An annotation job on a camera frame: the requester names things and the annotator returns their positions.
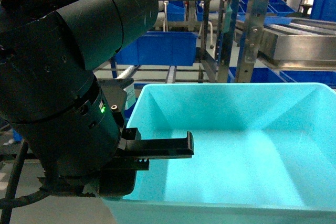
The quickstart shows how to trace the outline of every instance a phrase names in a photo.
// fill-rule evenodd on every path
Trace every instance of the light blue plastic bin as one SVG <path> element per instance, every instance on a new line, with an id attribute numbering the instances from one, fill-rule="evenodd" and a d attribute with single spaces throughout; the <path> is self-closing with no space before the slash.
<path id="1" fill-rule="evenodd" d="M 128 127 L 194 135 L 191 159 L 152 160 L 118 224 L 335 224 L 336 93 L 324 84 L 146 86 Z"/>

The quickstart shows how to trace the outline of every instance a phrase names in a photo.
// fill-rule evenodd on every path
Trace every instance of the metal frame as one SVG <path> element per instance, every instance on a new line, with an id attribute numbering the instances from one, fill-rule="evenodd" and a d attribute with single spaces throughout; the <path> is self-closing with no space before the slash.
<path id="1" fill-rule="evenodd" d="M 235 82 L 250 82 L 258 57 L 269 0 L 249 0 L 243 38 L 237 63 Z"/>
<path id="2" fill-rule="evenodd" d="M 215 59 L 213 59 L 206 51 L 207 46 L 207 31 L 208 31 L 208 17 L 209 17 L 209 3 L 210 0 L 204 1 L 204 16 L 201 34 L 201 48 L 198 50 L 196 62 L 199 63 L 198 70 L 180 70 L 175 66 L 170 66 L 167 73 L 166 80 L 164 79 L 135 79 L 135 81 L 144 82 L 167 82 L 168 76 L 173 71 L 174 82 L 227 82 L 229 63 L 231 59 L 231 52 L 236 29 L 236 16 L 238 12 L 239 0 L 220 0 L 218 25 L 217 25 L 217 41 L 215 47 Z M 259 44 L 263 32 L 263 24 L 265 20 L 267 5 L 269 0 L 250 0 L 248 3 L 245 27 L 240 41 L 240 53 L 237 63 L 237 71 L 235 82 L 250 82 L 253 68 L 258 57 Z M 188 30 L 193 30 L 198 27 L 199 22 L 195 21 L 195 8 L 190 2 L 189 4 L 188 21 L 178 23 L 178 26 L 187 27 Z M 137 68 L 136 71 L 167 71 L 154 69 Z M 176 73 L 179 71 L 198 72 L 198 79 L 196 80 L 176 80 Z M 204 73 L 208 76 L 208 80 L 204 80 Z"/>

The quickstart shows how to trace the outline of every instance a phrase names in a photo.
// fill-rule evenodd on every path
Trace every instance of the blue plastic crate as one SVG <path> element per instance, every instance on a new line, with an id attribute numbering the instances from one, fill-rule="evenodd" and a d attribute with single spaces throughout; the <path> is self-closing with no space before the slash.
<path id="1" fill-rule="evenodd" d="M 203 21 L 203 14 L 204 14 L 204 10 L 200 6 L 200 3 L 201 3 L 201 1 L 196 1 L 196 17 L 197 17 L 198 22 Z"/>
<path id="2" fill-rule="evenodd" d="M 195 155 L 150 160 L 130 195 L 103 202 L 118 224 L 332 224 L 335 118 L 323 84 L 147 85 L 128 127 L 190 131 Z"/>
<path id="3" fill-rule="evenodd" d="M 319 82 L 336 88 L 336 72 L 326 71 L 281 71 L 287 82 Z"/>
<path id="4" fill-rule="evenodd" d="M 240 3 L 241 8 L 243 9 L 244 13 L 247 12 L 247 5 Z M 270 6 L 267 6 L 267 12 L 266 13 L 274 13 L 273 10 L 270 8 Z"/>
<path id="5" fill-rule="evenodd" d="M 239 2 L 240 2 L 241 4 L 247 5 L 248 0 L 239 0 Z"/>
<path id="6" fill-rule="evenodd" d="M 270 4 L 284 4 L 287 5 L 287 3 L 283 0 L 269 0 Z"/>
<path id="7" fill-rule="evenodd" d="M 183 1 L 169 1 L 167 6 L 168 21 L 184 21 L 185 6 Z"/>
<path id="8" fill-rule="evenodd" d="M 336 0 L 314 0 L 310 18 L 336 22 Z"/>
<path id="9" fill-rule="evenodd" d="M 277 14 L 280 17 L 286 17 L 288 14 L 294 13 L 295 10 L 290 8 L 288 5 L 284 4 L 269 4 L 271 9 L 275 14 Z"/>
<path id="10" fill-rule="evenodd" d="M 235 81 L 237 68 L 230 67 L 228 74 L 228 82 L 233 83 Z M 285 82 L 284 78 L 273 72 L 269 68 L 255 68 L 253 70 L 251 83 L 282 83 Z"/>
<path id="11" fill-rule="evenodd" d="M 245 22 L 245 16 L 239 16 L 237 17 L 237 20 Z M 266 16 L 264 24 L 265 25 L 270 25 L 270 24 L 289 25 L 292 20 L 293 18 Z"/>
<path id="12" fill-rule="evenodd" d="M 194 33 L 150 31 L 116 54 L 123 65 L 192 66 L 196 56 Z"/>
<path id="13" fill-rule="evenodd" d="M 238 5 L 238 13 L 237 14 L 239 16 L 245 15 L 245 12 L 244 12 L 244 10 L 243 10 L 243 8 L 242 8 L 242 6 L 240 4 Z"/>

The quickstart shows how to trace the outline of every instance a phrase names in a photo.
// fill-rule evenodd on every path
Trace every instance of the metal shelving rack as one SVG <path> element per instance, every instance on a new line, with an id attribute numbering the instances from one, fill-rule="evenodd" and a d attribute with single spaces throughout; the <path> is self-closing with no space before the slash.
<path id="1" fill-rule="evenodd" d="M 198 0 L 180 0 L 180 1 L 198 1 Z M 179 80 L 178 82 L 220 82 L 226 83 L 228 78 L 229 63 L 231 59 L 231 51 L 234 41 L 234 33 L 236 29 L 236 17 L 238 12 L 239 0 L 220 0 L 219 16 L 217 25 L 217 41 L 215 47 L 215 57 L 213 58 L 206 50 L 207 33 L 208 33 L 208 16 L 209 16 L 209 4 L 211 0 L 204 1 L 204 16 L 203 27 L 201 35 L 201 48 L 196 56 L 196 62 L 199 63 L 198 70 L 195 69 L 183 69 L 182 71 L 198 72 L 198 79 L 196 80 Z M 243 34 L 245 43 L 241 44 L 241 50 L 237 63 L 235 82 L 250 82 L 251 75 L 255 62 L 258 57 L 258 49 L 260 46 L 260 40 L 264 29 L 264 20 L 267 11 L 267 5 L 269 0 L 249 0 L 246 21 L 244 24 Z M 189 15 L 194 15 L 194 9 L 190 5 Z M 117 66 L 112 62 L 112 71 L 114 71 L 113 77 L 116 76 Z M 132 77 L 137 71 L 157 71 L 153 69 L 141 69 L 139 66 L 134 67 L 129 77 Z M 170 66 L 167 71 L 167 78 L 164 79 L 138 79 L 135 81 L 141 82 L 165 82 L 169 80 L 176 81 L 176 73 L 181 71 L 176 66 Z"/>

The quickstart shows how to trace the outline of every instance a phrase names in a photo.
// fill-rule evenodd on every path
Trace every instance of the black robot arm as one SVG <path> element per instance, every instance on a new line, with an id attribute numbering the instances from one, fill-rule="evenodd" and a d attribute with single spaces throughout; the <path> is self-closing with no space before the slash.
<path id="1" fill-rule="evenodd" d="M 147 158 L 191 157 L 193 139 L 141 140 L 126 129 L 127 80 L 93 69 L 155 23 L 158 0 L 2 0 L 0 116 L 27 141 L 56 196 L 122 196 Z"/>

